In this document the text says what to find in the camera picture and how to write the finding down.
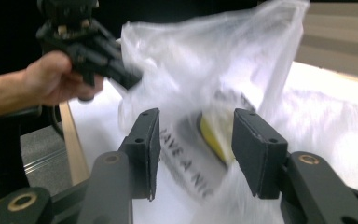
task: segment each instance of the human hand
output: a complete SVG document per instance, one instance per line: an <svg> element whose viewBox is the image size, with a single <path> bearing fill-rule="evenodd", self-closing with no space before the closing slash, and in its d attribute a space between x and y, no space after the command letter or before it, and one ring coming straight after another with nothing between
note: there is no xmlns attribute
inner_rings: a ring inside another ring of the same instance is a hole
<svg viewBox="0 0 358 224"><path fill-rule="evenodd" d="M72 98L92 98L103 89L103 77L95 75L95 87L72 71L68 56L52 51L31 63L22 73L23 88L37 104L57 105Z"/></svg>

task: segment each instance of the metal bolt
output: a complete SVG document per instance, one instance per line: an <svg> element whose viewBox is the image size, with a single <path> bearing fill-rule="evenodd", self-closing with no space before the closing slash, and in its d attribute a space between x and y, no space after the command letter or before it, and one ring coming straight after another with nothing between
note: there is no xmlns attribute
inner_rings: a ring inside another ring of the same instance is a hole
<svg viewBox="0 0 358 224"><path fill-rule="evenodd" d="M36 202L37 195L34 192L23 193L17 196L8 204L7 209L11 212L18 212Z"/></svg>
<svg viewBox="0 0 358 224"><path fill-rule="evenodd" d="M300 161L309 164L309 165L317 165L319 164L319 160L314 158L313 156L310 155L301 155L298 157L300 159Z"/></svg>
<svg viewBox="0 0 358 224"><path fill-rule="evenodd" d="M61 25L58 27L58 35L65 35L68 32L66 25Z"/></svg>
<svg viewBox="0 0 358 224"><path fill-rule="evenodd" d="M107 157L105 157L103 160L104 160L104 162L107 163L107 164L114 164L114 163L116 163L117 161L120 160L120 157L117 156L117 155L107 156Z"/></svg>
<svg viewBox="0 0 358 224"><path fill-rule="evenodd" d="M82 28L89 28L90 27L90 21L89 20L83 20L80 23L80 25L81 25Z"/></svg>

